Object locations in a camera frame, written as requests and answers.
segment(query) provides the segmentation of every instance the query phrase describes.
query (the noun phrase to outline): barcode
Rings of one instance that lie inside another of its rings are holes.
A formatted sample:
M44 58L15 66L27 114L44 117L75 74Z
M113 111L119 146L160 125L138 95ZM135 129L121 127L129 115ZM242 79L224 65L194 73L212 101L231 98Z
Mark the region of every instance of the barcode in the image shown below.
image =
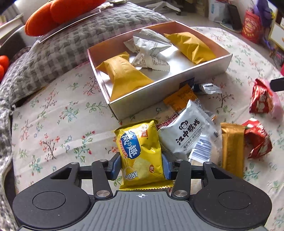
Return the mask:
M189 161L195 160L200 163L204 163L206 161L209 161L211 158L211 150L212 150L212 144L206 135L200 135L199 141L192 149Z

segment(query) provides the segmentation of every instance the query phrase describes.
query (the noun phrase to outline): silver screw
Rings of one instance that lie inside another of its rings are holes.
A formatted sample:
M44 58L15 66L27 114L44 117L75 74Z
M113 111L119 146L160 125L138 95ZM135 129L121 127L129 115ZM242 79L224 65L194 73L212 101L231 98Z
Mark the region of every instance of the silver screw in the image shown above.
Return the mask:
M185 196L187 196L187 192L184 191L184 190L177 190L177 191L174 192L174 195L176 197L185 197Z
M108 195L110 195L110 192L107 190L100 190L100 191L97 191L96 194L98 197L107 197Z

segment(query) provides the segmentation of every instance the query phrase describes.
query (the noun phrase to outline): yellow snack package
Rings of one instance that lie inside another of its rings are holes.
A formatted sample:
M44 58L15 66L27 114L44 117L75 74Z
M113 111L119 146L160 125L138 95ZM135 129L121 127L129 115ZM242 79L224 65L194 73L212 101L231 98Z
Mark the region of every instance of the yellow snack package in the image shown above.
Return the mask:
M195 64L216 58L211 49L192 33L165 34L165 37Z
M122 126L114 131L121 155L121 190L160 189L173 186L163 173L162 152L155 119Z
M113 82L110 101L153 83L153 80L131 65L127 52L103 61L96 69L108 74Z
M176 113L186 108L188 101L191 100L196 104L200 104L197 96L193 93L188 84L180 88L177 92L164 99L166 105L170 105Z
M243 178L245 126L221 123L223 142L222 168Z

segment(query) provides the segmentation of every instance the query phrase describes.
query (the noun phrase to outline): gray checkered blanket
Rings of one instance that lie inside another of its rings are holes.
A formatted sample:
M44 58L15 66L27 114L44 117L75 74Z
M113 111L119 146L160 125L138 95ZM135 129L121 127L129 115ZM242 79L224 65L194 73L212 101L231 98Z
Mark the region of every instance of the gray checkered blanket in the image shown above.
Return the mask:
M0 85L0 229L17 229L4 192L4 178L12 160L11 115L15 103L40 90L55 78L87 61L87 48L144 26L168 22L151 10L126 3L65 29L13 62Z

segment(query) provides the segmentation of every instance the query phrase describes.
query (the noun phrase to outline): floral pattern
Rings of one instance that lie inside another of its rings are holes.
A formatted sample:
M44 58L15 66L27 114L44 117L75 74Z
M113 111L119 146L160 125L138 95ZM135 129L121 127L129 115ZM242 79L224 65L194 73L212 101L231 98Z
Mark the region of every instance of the floral pattern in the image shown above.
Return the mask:
M233 54L226 73L206 79L219 86L222 94L199 96L202 106L217 115L217 126L224 121L242 124L255 117L270 135L272 151L257 160L245 158L243 177L272 200L266 228L282 231L284 124L274 121L270 115L249 114L255 78L272 80L280 78L281 74L252 47L230 33L219 28L196 29ZM278 92L278 95L284 103L284 92ZM22 191L70 162L77 161L83 166L100 159L111 159L118 151L113 130L150 118L162 122L173 113L171 108L159 102L117 121L104 100L90 64L84 63L58 77L28 103L15 109L12 151L17 190ZM218 163L219 159L216 157L214 162ZM115 181L110 181L113 192L122 182L121 174ZM92 192L92 186L84 189Z

